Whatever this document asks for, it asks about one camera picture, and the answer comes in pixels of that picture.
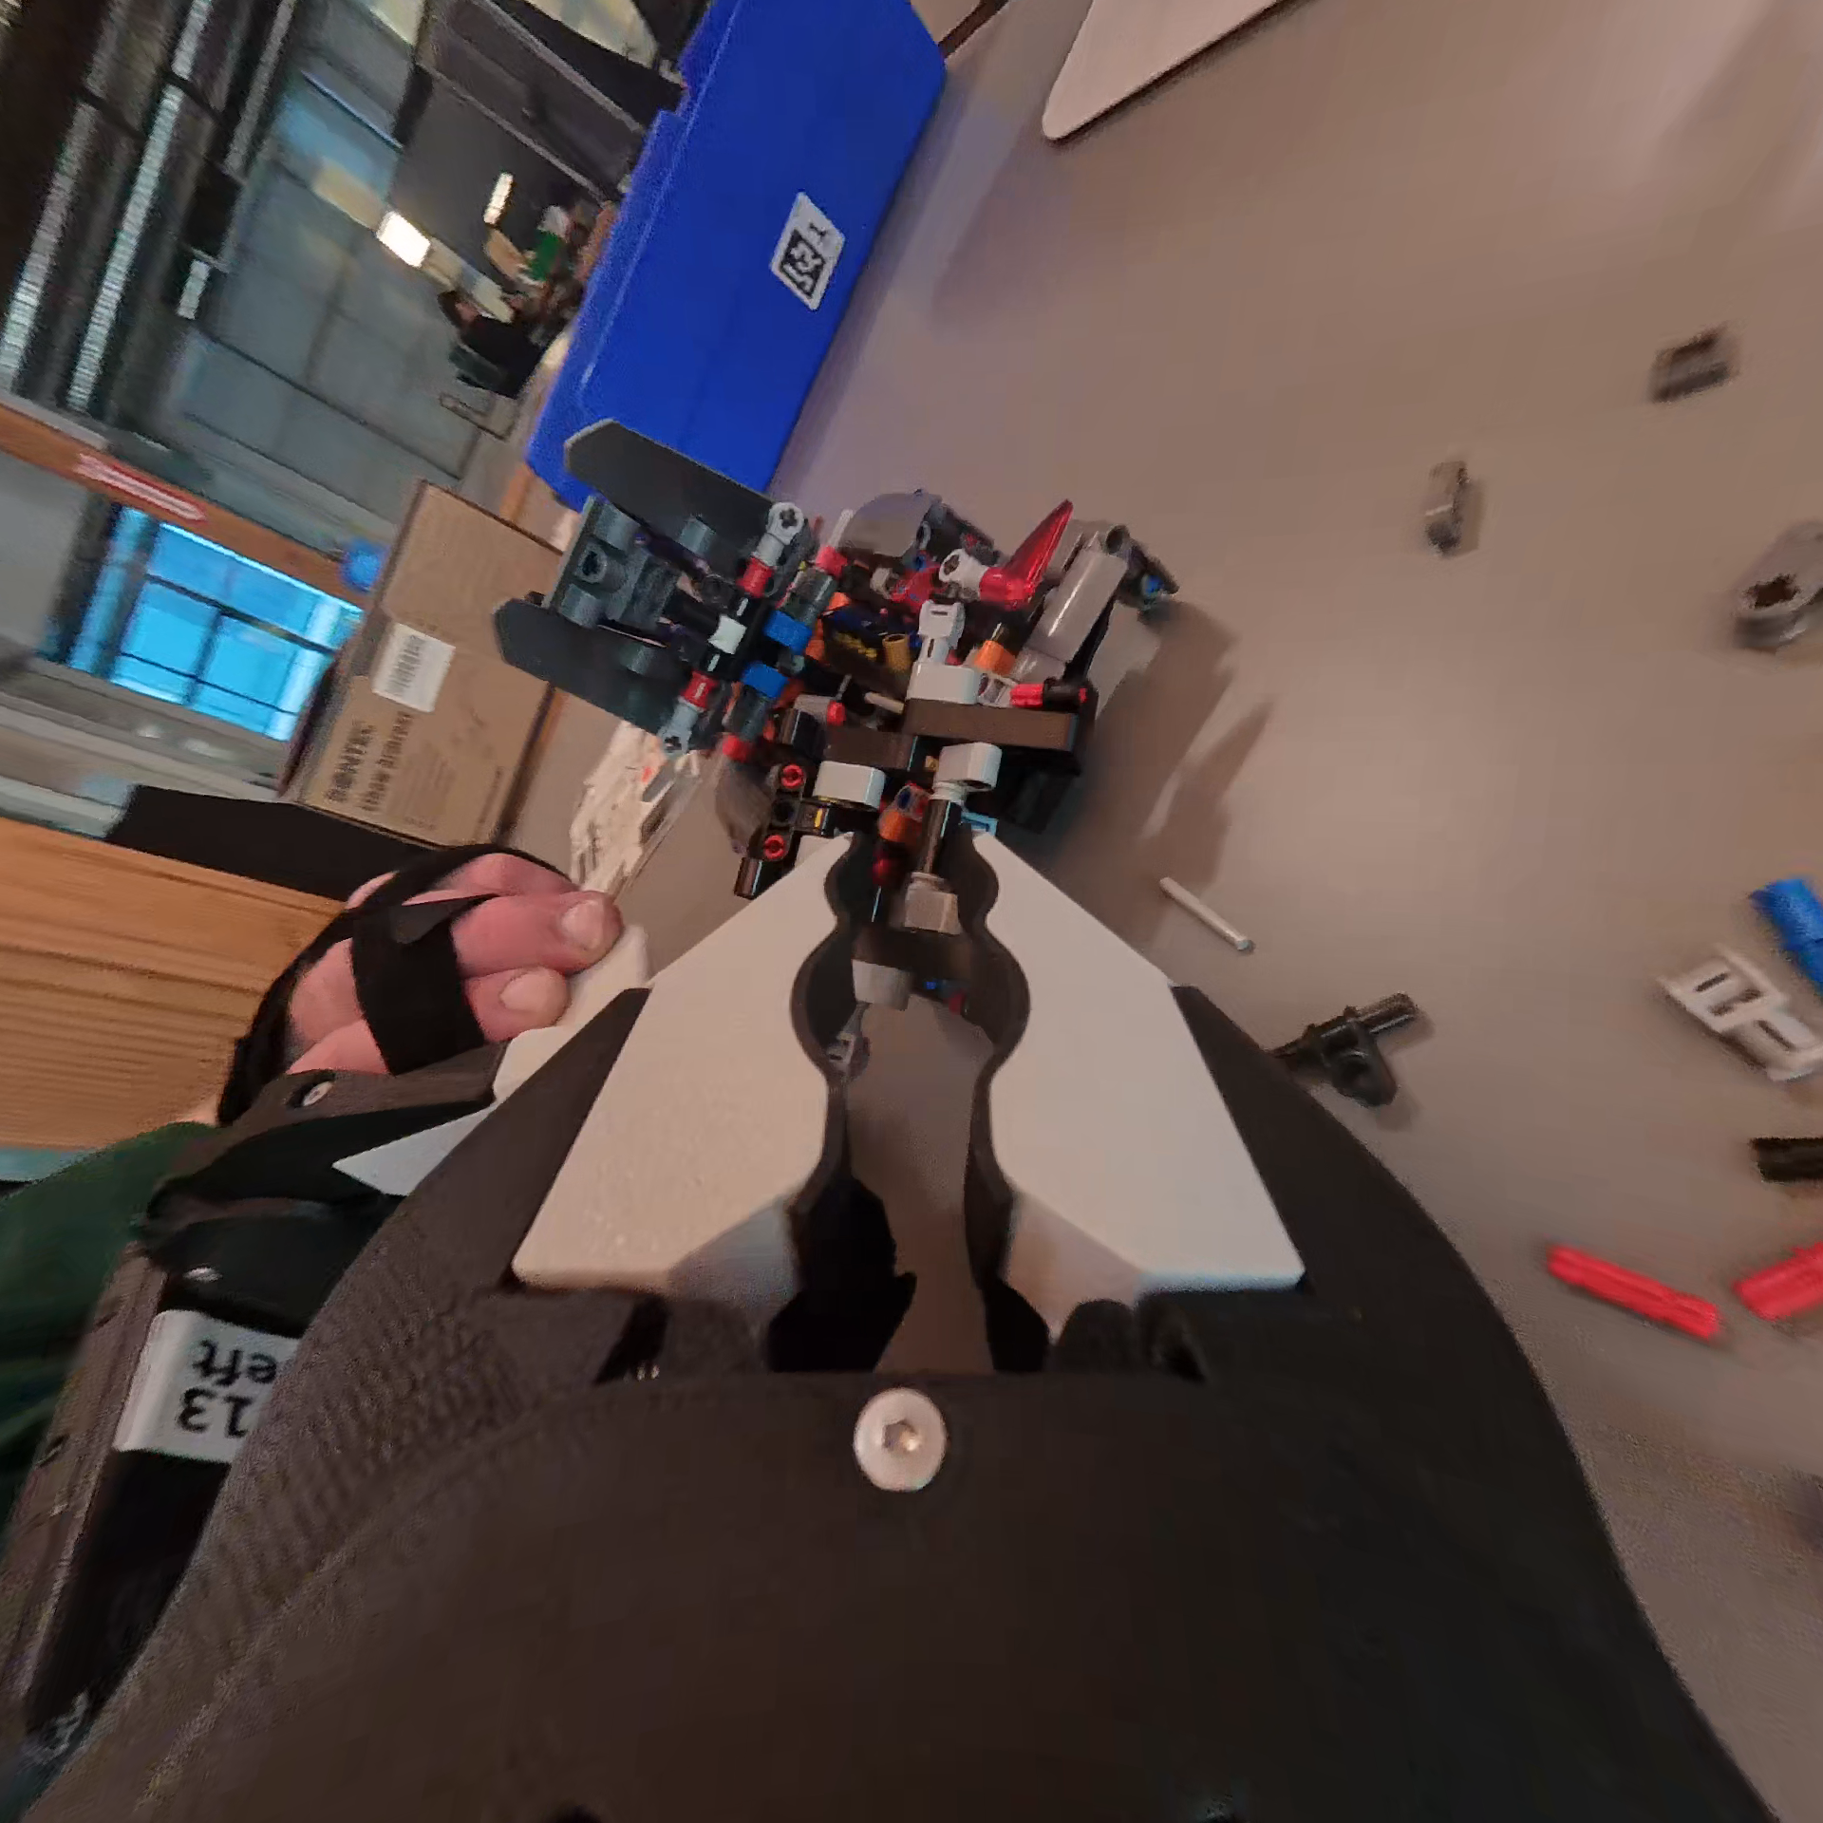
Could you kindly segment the dark grey lego connector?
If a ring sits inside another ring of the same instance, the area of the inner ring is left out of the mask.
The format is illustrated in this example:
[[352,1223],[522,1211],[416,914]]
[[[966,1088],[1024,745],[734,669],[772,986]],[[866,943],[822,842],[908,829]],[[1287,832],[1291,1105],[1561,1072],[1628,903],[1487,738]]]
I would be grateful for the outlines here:
[[1776,652],[1819,622],[1819,522],[1796,522],[1753,559],[1732,603],[1733,641]]

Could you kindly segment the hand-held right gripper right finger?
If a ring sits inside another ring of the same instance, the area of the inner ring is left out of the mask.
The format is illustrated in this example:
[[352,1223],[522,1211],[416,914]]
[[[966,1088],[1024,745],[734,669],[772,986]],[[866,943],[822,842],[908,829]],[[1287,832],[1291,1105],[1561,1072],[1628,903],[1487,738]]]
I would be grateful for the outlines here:
[[1151,1293],[1279,1292],[1303,1261],[1170,981],[996,837],[986,933],[1021,1031],[986,1085],[1008,1185],[999,1277],[1042,1318]]

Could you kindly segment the red lego axle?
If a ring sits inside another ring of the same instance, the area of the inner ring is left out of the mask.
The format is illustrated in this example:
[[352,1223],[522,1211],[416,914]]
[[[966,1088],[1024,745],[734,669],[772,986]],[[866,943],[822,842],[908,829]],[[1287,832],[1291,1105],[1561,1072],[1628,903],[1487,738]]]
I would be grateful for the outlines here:
[[1742,1277],[1732,1288],[1733,1299],[1765,1323],[1789,1323],[1819,1311],[1819,1257],[1819,1244],[1795,1249],[1784,1257]]
[[1714,1301],[1661,1283],[1632,1269],[1553,1244],[1543,1251],[1543,1271],[1559,1287],[1657,1330],[1682,1334],[1700,1345],[1720,1336],[1720,1311]]

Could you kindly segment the large lego vehicle model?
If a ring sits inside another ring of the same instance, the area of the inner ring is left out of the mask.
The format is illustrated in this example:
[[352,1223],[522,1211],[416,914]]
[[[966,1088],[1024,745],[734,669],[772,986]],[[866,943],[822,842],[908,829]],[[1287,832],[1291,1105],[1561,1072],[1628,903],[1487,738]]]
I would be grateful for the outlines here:
[[928,491],[873,496],[827,531],[616,421],[574,435],[564,461],[586,488],[577,531],[545,597],[496,610],[493,641],[672,754],[752,757],[801,697],[895,717],[950,672],[964,701],[1092,688],[1112,615],[1179,593],[1128,525],[1070,503],[1000,548]]

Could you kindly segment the blue plastic bin with tag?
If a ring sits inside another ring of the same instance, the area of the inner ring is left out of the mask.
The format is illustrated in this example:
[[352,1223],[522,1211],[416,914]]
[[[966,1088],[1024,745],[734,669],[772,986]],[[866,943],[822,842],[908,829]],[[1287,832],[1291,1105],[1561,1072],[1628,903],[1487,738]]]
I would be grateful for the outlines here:
[[524,452],[621,421],[763,491],[944,84],[910,2],[712,2],[678,61]]

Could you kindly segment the black lego piece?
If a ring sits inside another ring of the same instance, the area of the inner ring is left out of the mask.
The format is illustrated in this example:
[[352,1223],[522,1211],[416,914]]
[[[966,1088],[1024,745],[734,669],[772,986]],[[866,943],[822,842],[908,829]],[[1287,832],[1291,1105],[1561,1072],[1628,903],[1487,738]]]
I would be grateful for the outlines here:
[[1383,1061],[1381,1039],[1417,1019],[1420,1010],[1407,995],[1389,995],[1364,1010],[1343,1006],[1331,1019],[1308,1025],[1269,1055],[1297,1075],[1331,1083],[1356,1105],[1383,1109],[1396,1102],[1400,1083]]

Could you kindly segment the light grey lego bracket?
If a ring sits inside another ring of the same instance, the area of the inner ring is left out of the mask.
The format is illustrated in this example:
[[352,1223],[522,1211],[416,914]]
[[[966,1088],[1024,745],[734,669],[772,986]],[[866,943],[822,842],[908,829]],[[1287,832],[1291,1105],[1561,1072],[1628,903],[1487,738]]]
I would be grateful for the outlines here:
[[1769,1083],[1803,1083],[1819,1070],[1819,1034],[1772,980],[1719,948],[1699,967],[1661,976],[1662,995]]

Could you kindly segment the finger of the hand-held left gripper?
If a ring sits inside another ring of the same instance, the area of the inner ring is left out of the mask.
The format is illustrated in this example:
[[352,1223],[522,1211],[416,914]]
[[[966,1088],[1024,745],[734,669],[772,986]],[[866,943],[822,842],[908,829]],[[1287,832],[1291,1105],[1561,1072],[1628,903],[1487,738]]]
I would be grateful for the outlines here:
[[412,1131],[335,1161],[335,1173],[380,1197],[411,1197],[444,1159],[488,1118],[488,1109]]

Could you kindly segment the blue lego pin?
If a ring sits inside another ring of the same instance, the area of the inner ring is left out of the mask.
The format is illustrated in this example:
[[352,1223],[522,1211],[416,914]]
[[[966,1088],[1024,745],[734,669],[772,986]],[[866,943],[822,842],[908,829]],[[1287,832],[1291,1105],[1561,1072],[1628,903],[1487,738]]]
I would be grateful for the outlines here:
[[1747,896],[1774,939],[1776,952],[1803,981],[1819,995],[1819,897],[1807,878],[1776,878]]

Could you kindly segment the white book stand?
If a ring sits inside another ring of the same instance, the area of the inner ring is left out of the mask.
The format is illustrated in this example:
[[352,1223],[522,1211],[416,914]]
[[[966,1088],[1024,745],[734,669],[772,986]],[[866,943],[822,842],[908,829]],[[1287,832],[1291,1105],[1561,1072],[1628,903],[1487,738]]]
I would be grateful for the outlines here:
[[1073,141],[1274,2],[1089,2],[1038,111],[1047,142]]

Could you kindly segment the black lego sub-assembly red pins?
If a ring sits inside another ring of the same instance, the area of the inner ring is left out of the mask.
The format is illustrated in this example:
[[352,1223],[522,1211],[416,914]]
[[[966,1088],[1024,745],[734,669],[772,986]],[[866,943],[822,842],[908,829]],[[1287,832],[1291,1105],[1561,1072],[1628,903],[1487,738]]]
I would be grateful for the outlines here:
[[895,717],[852,717],[839,697],[801,697],[754,754],[725,752],[761,809],[738,896],[754,901],[814,859],[829,863],[832,958],[819,993],[847,1006],[933,1000],[969,1014],[993,981],[986,914],[990,837],[1037,829],[1081,772],[1098,695],[1081,677],[961,697],[964,672],[912,695]]

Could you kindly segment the dark grey cabinet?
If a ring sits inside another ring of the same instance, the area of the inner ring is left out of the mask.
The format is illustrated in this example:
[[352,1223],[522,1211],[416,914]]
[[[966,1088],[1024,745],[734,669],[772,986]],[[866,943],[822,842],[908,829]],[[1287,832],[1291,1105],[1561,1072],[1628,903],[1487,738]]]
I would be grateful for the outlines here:
[[425,2],[393,138],[404,153],[421,141],[479,153],[493,134],[602,198],[682,99],[676,80],[531,2]]

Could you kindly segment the person's left hand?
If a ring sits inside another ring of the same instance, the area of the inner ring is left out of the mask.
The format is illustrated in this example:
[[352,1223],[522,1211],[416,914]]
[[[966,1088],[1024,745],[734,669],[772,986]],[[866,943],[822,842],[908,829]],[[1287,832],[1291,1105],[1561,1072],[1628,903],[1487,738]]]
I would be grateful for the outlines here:
[[[551,1027],[572,980],[621,935],[601,892],[531,859],[486,856],[440,878],[421,903],[480,897],[451,923],[455,972],[484,1043]],[[352,947],[332,947],[294,986],[287,1006],[287,1070],[382,1075],[384,1061],[360,1012]]]

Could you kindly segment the brown cardboard box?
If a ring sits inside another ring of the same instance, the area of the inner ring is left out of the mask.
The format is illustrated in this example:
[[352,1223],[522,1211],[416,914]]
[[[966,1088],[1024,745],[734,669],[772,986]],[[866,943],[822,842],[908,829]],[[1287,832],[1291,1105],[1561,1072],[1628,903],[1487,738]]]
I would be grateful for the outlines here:
[[432,847],[500,835],[548,688],[505,665],[493,615],[545,597],[557,573],[548,544],[417,484],[298,724],[278,800]]

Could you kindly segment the lego sticker sheet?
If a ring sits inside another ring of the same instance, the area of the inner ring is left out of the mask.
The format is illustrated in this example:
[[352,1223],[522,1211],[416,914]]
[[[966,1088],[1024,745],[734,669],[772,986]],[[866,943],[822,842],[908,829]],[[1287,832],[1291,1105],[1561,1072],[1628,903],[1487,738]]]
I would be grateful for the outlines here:
[[672,754],[640,729],[616,724],[568,826],[572,884],[617,897],[688,809],[707,769],[707,757]]

